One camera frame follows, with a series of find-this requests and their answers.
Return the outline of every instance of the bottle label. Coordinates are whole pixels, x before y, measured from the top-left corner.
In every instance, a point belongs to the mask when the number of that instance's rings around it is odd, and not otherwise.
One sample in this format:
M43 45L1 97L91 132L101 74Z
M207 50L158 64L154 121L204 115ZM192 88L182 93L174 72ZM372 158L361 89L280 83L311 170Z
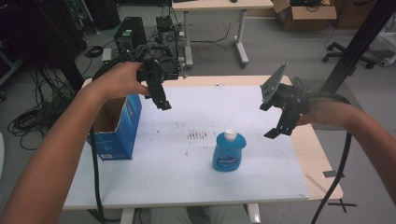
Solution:
M229 155L221 155L218 157L218 167L222 168L230 168L234 167L235 165L239 165L239 160L236 157L231 157Z

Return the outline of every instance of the black pole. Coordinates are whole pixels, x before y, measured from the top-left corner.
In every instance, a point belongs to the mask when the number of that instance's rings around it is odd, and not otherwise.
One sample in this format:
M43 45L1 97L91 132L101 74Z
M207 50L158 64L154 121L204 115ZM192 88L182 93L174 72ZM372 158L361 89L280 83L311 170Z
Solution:
M376 2L372 11L320 89L321 91L335 93L340 88L347 76L355 69L359 58L370 47L395 10L395 0L378 0Z

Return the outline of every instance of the table frame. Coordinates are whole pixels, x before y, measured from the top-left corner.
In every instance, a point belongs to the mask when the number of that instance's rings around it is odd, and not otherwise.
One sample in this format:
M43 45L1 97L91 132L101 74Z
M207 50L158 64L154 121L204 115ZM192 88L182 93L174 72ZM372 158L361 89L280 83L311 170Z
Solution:
M236 3L230 3L229 0L210 0L211 3L208 3L205 0L200 1L191 1L191 2L182 2L182 3L173 3L173 9L175 11L183 11L184 15L184 36L185 36L185 64L188 68L192 68L192 52L191 52L191 40L190 40L190 32L189 32L189 11L192 10L215 10L215 9L239 9L241 10L239 17L239 28L238 34L234 37L235 45L238 50L238 54L241 59L241 66L245 67L248 63L248 55L245 51L245 47L242 43L242 37L245 29L245 20L247 16L248 9L250 8L269 8L272 7L273 4L271 1L240 1Z

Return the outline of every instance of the black marks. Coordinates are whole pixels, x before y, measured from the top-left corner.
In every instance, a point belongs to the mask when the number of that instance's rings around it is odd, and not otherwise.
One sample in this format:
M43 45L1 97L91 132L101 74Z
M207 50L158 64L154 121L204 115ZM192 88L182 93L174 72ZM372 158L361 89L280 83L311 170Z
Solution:
M207 138L207 133L205 131L195 131L192 130L190 133L187 135L188 139L204 139Z
M336 206L342 206L344 213L347 212L347 207L357 207L356 204L354 203L344 203L342 199L340 199L340 203L328 203L328 205L336 205Z
M335 177L337 175L337 172L336 171L325 171L325 172L323 172L323 174L326 178L329 178L329 177Z

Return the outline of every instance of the cable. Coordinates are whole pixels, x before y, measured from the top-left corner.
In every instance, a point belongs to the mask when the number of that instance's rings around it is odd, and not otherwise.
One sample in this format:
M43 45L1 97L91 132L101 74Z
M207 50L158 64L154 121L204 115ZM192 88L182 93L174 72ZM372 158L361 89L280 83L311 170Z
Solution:
M140 208L140 210L139 210L139 221L140 221L140 224L143 224L142 217L141 217L142 210L143 210L143 208Z
M298 85L303 86L301 80L299 78L295 78L295 80L297 81ZM345 98L344 96L338 95L338 94L334 94L334 93L328 93L328 92L306 92L306 89L304 90L304 96L303 96L306 100L310 100L313 98L332 98L336 101L345 103L345 104L349 104L350 102L348 101L347 98ZM332 193L334 192L335 188L337 187L337 185L339 184L342 176L343 176L343 172L344 172L344 168L346 166L347 163L347 156L350 150L350 143L351 143L351 139L352 139L352 134L349 132L346 132L346 142L344 144L344 151L343 151L343 155L341 157L341 161L340 164L338 166L338 170L337 170L337 174L334 178L334 181L332 182L331 186L329 187L329 190L327 191L327 193L325 194L325 196L323 197L322 201L320 202L320 205L314 215L314 217L312 218L311 224L315 224L316 221L318 220L318 216L320 215L321 210L323 209L324 205L326 204L326 202L329 200L330 196L332 195Z
M20 137L20 146L25 150L35 150L36 147L27 147L23 143L24 137L32 132L39 132L41 137L44 137L75 95L71 86L60 80L54 69L48 69L48 71L36 68L30 70L35 83L36 105L17 116L7 126L10 133ZM51 92L46 91L48 95L46 97L42 89L48 87Z
M318 4L315 9L311 9L311 7L306 7L306 10L310 12L316 12L319 8L320 8L320 4Z
M219 46L219 47L221 47L222 48L222 52L217 56L217 57L215 57L214 59L210 59L209 57L205 57L205 56L203 56L203 53L201 52L202 50L199 48L199 46L202 46L203 44L212 44L212 45L216 45L216 46ZM218 44L218 43L216 43L216 42L209 42L209 43L201 43L200 45L199 45L198 47L193 47L193 46L191 46L192 48L196 48L196 49L194 49L193 50L193 52L194 52L194 55L193 55L193 57L194 58L198 58L198 59L201 59L201 60L205 60L205 61L211 61L211 62L213 62L213 61L215 61L215 60L218 60L219 58L221 58L223 55L224 55L224 53L225 53L225 51L226 51L226 48L224 47L224 46L222 46L222 45L220 45L220 44Z
M347 155L349 153L351 140L352 140L352 134L347 132L346 133L346 142L345 142L345 145L344 145L344 152L343 152L343 155L341 157L340 165L338 166L337 175L335 176L334 181L332 182L332 185L330 186L330 188L327 191L326 195L324 196L323 200L320 202L318 210L315 213L314 217L312 218L311 224L315 224L317 222L318 217L320 215L320 212L323 209L323 206L329 200L330 196L332 195L332 193L334 192L334 190L337 187L338 183L340 182L341 177L343 176L344 168L345 168L346 163L347 163Z
M96 218L96 220L101 221L98 211L97 210L88 210L88 212L94 217ZM120 218L114 218L114 219L109 219L109 218L105 218L106 222L119 222L121 221Z
M324 42L324 44L323 44L323 46L324 46L324 48L325 48L325 50L326 50L326 53L329 52L329 51L327 50L326 45L327 45L327 43L329 42L329 40L332 38L332 36L334 35L334 31L335 31L335 27L332 28L332 34L329 36L329 38L327 38L327 40L326 40L326 41Z
M94 185L95 185L95 199L96 206L98 209L98 220L102 224L106 224L105 214L103 212L102 200L100 198L100 186L99 186L99 169L98 169L98 156L96 151L96 139L93 126L90 129L91 138L91 149L92 149L92 159L93 159L93 175L94 175Z
M226 34L224 37L218 39L218 40L192 40L190 42L202 42L202 43L217 43L220 42L221 40L224 40L225 38L227 38L228 33L230 32L230 27L231 27L231 23L228 25L228 29L224 26L224 24L221 24L225 29L226 29Z
M103 54L103 47L89 46L84 50L84 56L87 58L97 58Z
M387 24L385 24L385 29L386 30L391 30L393 28L393 25L395 23L396 20L396 11L393 13L393 17L392 17L392 24L390 25L390 27L387 26Z

